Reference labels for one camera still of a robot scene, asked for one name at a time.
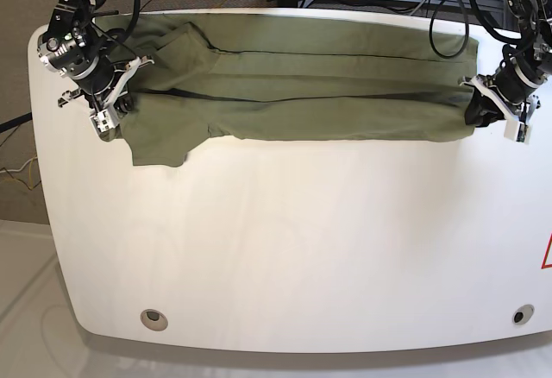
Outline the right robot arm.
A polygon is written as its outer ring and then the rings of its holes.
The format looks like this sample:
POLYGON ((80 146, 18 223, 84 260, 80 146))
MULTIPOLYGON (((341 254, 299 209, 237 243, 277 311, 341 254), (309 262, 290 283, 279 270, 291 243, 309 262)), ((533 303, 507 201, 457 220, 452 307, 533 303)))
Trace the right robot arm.
POLYGON ((98 113, 113 103, 116 111, 126 114, 135 108, 128 86, 123 84, 128 60, 113 61, 111 53, 119 48, 127 54, 137 53, 126 40, 137 25, 141 0, 133 0, 129 24, 125 28, 106 30, 95 23, 102 16, 99 9, 107 0, 58 0, 47 31, 37 41, 41 63, 50 71, 68 77, 77 89, 66 91, 58 99, 63 107, 83 97, 98 113))

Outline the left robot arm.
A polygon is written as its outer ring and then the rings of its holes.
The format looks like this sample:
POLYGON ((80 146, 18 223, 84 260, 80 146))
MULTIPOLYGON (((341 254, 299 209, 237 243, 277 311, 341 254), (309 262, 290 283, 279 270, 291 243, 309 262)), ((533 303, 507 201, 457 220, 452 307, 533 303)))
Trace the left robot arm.
POLYGON ((482 15, 477 0, 469 2, 481 27, 503 43, 500 66, 481 78, 483 87, 527 123, 530 97, 551 76, 551 0, 505 0, 517 20, 518 39, 499 33, 482 15))

